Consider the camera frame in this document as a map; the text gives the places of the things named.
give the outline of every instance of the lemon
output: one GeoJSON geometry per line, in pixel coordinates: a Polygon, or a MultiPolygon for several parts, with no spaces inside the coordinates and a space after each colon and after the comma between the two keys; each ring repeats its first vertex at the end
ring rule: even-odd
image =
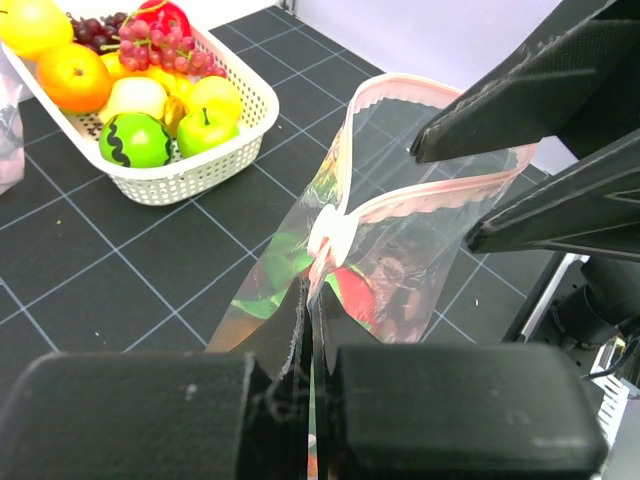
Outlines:
{"type": "Polygon", "coordinates": [[[207,107],[233,122],[242,116],[242,95],[233,83],[222,77],[205,77],[198,81],[185,103],[188,112],[207,107]]]}

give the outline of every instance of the plastic wrap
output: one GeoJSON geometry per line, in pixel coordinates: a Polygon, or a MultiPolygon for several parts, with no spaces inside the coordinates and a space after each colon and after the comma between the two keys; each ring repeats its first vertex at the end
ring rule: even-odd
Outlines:
{"type": "Polygon", "coordinates": [[[24,141],[18,110],[22,85],[0,73],[0,195],[24,176],[24,141]]]}
{"type": "Polygon", "coordinates": [[[329,283],[382,342],[419,340],[462,235],[534,153],[525,146],[417,164],[408,153],[416,133],[458,94],[397,74],[360,86],[317,175],[243,282],[209,350],[228,351],[255,331],[296,276],[311,282],[309,303],[329,283]]]}

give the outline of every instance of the ziplock bag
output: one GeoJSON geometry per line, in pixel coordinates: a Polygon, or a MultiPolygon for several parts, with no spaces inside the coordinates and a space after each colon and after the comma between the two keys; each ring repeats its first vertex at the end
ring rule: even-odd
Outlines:
{"type": "Polygon", "coordinates": [[[22,120],[18,110],[22,85],[0,73],[0,195],[24,176],[22,120]]]}
{"type": "Polygon", "coordinates": [[[462,235],[534,153],[524,146],[417,164],[413,139],[459,93],[400,74],[358,88],[318,173],[244,280],[210,351],[251,335],[295,277],[310,281],[309,306],[326,282],[380,341],[420,339],[462,235]]]}

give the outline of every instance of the red grapes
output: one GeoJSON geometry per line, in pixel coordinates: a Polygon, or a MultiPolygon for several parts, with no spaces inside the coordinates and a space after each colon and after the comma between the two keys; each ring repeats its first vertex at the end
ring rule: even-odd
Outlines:
{"type": "Polygon", "coordinates": [[[71,21],[73,27],[73,41],[80,45],[90,48],[99,55],[104,55],[113,51],[113,49],[102,48],[109,45],[117,45],[120,41],[117,32],[122,26],[122,22],[127,18],[127,14],[118,12],[108,17],[87,18],[80,17],[80,20],[73,18],[73,15],[67,13],[67,17],[71,21]]]}
{"type": "Polygon", "coordinates": [[[197,51],[195,39],[184,36],[179,27],[173,27],[165,35],[158,22],[150,25],[144,20],[134,20],[122,25],[118,36],[120,62],[127,70],[144,71],[149,65],[160,65],[167,72],[227,77],[225,69],[216,66],[213,55],[197,51]]]}

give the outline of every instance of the white plastic basket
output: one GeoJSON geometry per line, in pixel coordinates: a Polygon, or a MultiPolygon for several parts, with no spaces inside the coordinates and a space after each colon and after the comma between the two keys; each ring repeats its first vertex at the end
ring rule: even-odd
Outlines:
{"type": "Polygon", "coordinates": [[[227,70],[242,94],[240,135],[184,160],[174,141],[173,162],[157,168],[127,168],[103,159],[98,149],[102,131],[98,116],[63,114],[38,84],[33,62],[18,58],[4,44],[2,48],[26,86],[94,167],[105,172],[131,200],[144,205],[169,205],[207,190],[253,163],[262,136],[273,126],[279,112],[278,97],[257,73],[209,32],[192,27],[198,49],[214,54],[216,63],[227,70]]]}

